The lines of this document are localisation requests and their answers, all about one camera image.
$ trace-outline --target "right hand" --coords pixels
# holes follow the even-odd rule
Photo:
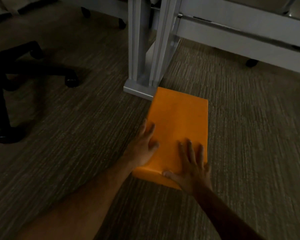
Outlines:
[[[180,175],[170,171],[163,172],[163,176],[175,181],[181,189],[190,195],[194,195],[196,188],[204,187],[212,191],[211,185],[211,167],[206,163],[204,165],[204,147],[200,145],[199,153],[196,158],[192,142],[188,141],[188,155],[184,146],[179,142],[179,153],[182,161],[183,172]]]

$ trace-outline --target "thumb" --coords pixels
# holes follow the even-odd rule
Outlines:
[[[149,151],[153,154],[157,151],[159,147],[160,147],[160,143],[157,141],[149,148]]]
[[[171,179],[173,181],[175,181],[177,184],[180,185],[180,182],[182,180],[182,177],[177,175],[177,174],[174,174],[173,172],[170,172],[170,171],[165,171],[162,173],[162,175],[168,179]]]

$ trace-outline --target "floor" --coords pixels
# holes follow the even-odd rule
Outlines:
[[[0,23],[0,50],[37,40],[43,63],[74,68],[82,80],[26,81],[5,98],[13,126],[28,136],[0,144],[0,239],[112,165],[150,102],[123,92],[128,30],[118,20],[55,3]],[[209,100],[212,183],[267,239],[300,239],[300,74],[181,40],[162,87]],[[96,239],[219,239],[185,193],[130,176]]]

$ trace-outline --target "black office chair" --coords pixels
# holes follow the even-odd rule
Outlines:
[[[16,61],[17,58],[27,52],[30,52],[30,55],[35,59],[44,57],[36,41],[0,52],[0,143],[3,144],[18,142],[25,136],[24,130],[18,127],[11,127],[10,125],[3,89],[15,91],[18,89],[18,86],[8,80],[6,74],[65,76],[65,84],[69,88],[79,85],[79,80],[74,70]]]

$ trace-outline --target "left hand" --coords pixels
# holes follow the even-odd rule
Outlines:
[[[146,127],[147,120],[145,119],[136,137],[129,143],[122,156],[125,160],[132,163],[133,169],[146,164],[160,146],[159,142],[149,146],[149,141],[155,132],[156,125],[153,124],[148,132],[146,132]]]

